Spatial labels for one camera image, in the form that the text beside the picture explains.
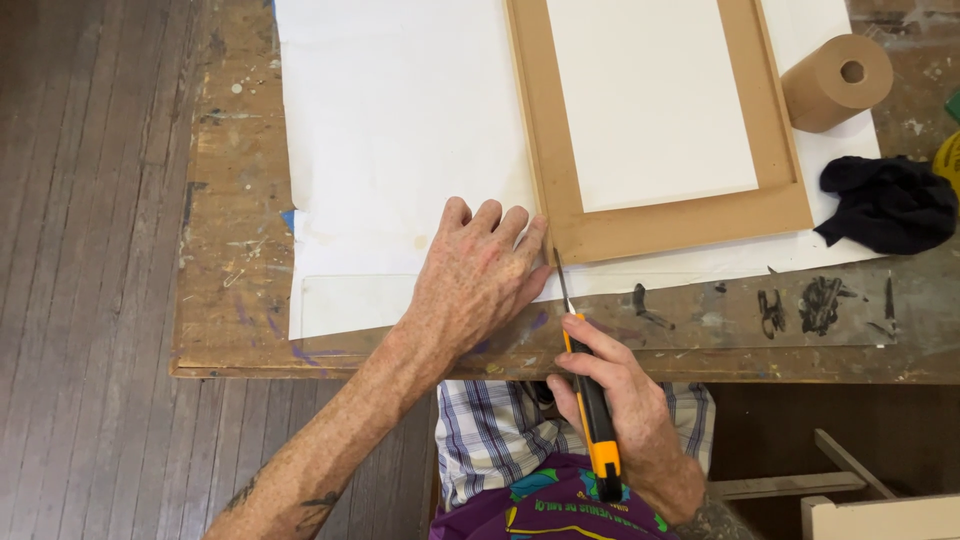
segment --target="black cloth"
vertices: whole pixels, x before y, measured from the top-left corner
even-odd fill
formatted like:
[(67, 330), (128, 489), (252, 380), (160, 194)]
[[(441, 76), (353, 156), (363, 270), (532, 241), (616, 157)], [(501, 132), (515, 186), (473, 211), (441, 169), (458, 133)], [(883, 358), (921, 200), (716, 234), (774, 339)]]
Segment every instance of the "black cloth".
[(956, 230), (957, 194), (925, 163), (847, 156), (827, 165), (820, 187), (840, 195), (836, 213), (814, 229), (828, 246), (845, 236), (877, 253), (914, 255)]

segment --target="hand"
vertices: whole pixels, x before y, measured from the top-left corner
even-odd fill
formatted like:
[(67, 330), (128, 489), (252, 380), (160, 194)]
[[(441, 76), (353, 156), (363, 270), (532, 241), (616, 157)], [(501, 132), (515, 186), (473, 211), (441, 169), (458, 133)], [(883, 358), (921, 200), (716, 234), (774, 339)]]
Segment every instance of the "hand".
[(535, 216), (517, 244), (527, 210), (513, 207), (501, 219), (502, 211), (490, 200), (472, 216), (463, 199), (446, 202), (413, 301), (401, 319), (416, 329), (424, 346), (437, 348), (440, 375), (537, 298), (550, 275), (549, 266), (531, 272), (546, 219)]
[[(596, 355), (563, 353), (556, 362), (571, 373), (596, 380), (606, 390), (624, 483), (668, 522), (688, 520), (703, 500), (704, 476), (696, 460), (681, 452), (663, 390), (622, 343), (574, 315), (565, 315), (562, 323), (571, 337)], [(559, 375), (549, 376), (547, 384), (557, 409), (586, 442), (570, 384)]]

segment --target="white paper sheet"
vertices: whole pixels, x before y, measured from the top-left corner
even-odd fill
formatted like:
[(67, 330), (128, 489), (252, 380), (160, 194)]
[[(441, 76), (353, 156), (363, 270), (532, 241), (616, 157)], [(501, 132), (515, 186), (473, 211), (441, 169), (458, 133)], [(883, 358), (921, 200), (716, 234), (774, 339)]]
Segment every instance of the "white paper sheet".
[(584, 212), (758, 188), (716, 0), (547, 8)]
[[(763, 7), (781, 73), (850, 31), (844, 0)], [(474, 208), (486, 198), (534, 207), (501, 2), (276, 0), (276, 12), (291, 180), (307, 210), (295, 218), (290, 337), (390, 324), (395, 306), (409, 303), (446, 197), (466, 196)], [(864, 112), (826, 134), (794, 135), (820, 223), (836, 208), (818, 187), (820, 172), (841, 156), (878, 158), (873, 121)], [(827, 249), (818, 234), (803, 232), (567, 271), (578, 296), (873, 257), (846, 240)], [(308, 277), (318, 278), (304, 293)], [(356, 293), (335, 293), (348, 289)], [(378, 310), (374, 296), (394, 307)], [(557, 298), (552, 278), (540, 300)], [(356, 307), (364, 302), (370, 306)], [(336, 326), (318, 323), (315, 308), (336, 313)]]

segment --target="finger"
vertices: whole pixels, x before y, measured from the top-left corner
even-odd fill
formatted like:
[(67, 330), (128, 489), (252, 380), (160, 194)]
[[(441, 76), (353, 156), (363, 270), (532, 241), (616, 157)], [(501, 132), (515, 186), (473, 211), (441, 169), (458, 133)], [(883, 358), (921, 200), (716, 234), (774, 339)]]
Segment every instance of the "finger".
[(530, 227), (527, 233), (516, 245), (514, 253), (525, 260), (527, 264), (533, 264), (537, 254), (543, 249), (543, 236), (546, 234), (546, 218), (537, 214), (530, 221)]
[(584, 353), (563, 353), (557, 356), (556, 362), (570, 373), (590, 377), (599, 382), (607, 390), (611, 399), (617, 394), (634, 390), (634, 380), (626, 366)]
[(528, 219), (530, 219), (530, 214), (526, 209), (523, 207), (513, 207), (507, 210), (507, 213), (503, 216), (503, 220), (500, 221), (500, 226), (496, 228), (494, 235), (505, 244), (514, 247), (516, 238), (520, 236), (520, 232), (527, 226)]
[(503, 215), (503, 207), (499, 201), (490, 199), (484, 201), (477, 209), (476, 215), (470, 220), (470, 226), (476, 227), (487, 233), (492, 233), (496, 226), (500, 224), (500, 217)]
[(460, 197), (450, 197), (446, 200), (444, 214), (440, 218), (440, 231), (454, 231), (462, 228), (469, 223), (471, 214), (466, 201)]
[(564, 315), (561, 324), (566, 333), (587, 345), (596, 356), (608, 362), (626, 366), (638, 366), (634, 353), (624, 344), (597, 330), (592, 324), (571, 314)]
[(543, 287), (546, 285), (546, 280), (550, 277), (551, 273), (553, 273), (553, 268), (544, 264), (540, 268), (534, 269), (534, 271), (527, 276), (527, 281), (523, 283), (520, 292), (516, 294), (514, 311), (511, 318), (520, 313), (521, 309), (529, 306), (530, 303), (543, 292)]
[(563, 415), (565, 420), (580, 435), (580, 438), (587, 442), (584, 437), (584, 422), (580, 417), (580, 405), (577, 403), (577, 394), (573, 392), (570, 383), (559, 375), (551, 375), (546, 378), (546, 384), (553, 392), (553, 399), (557, 403), (557, 410)]

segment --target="green object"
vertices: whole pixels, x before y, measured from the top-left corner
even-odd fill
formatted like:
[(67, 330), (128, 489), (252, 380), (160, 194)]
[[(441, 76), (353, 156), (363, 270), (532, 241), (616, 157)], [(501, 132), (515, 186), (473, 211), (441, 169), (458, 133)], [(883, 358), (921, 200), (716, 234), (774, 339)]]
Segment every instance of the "green object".
[(953, 116), (953, 119), (960, 123), (960, 91), (953, 94), (953, 97), (947, 100), (945, 105), (947, 112), (950, 113), (950, 116)]

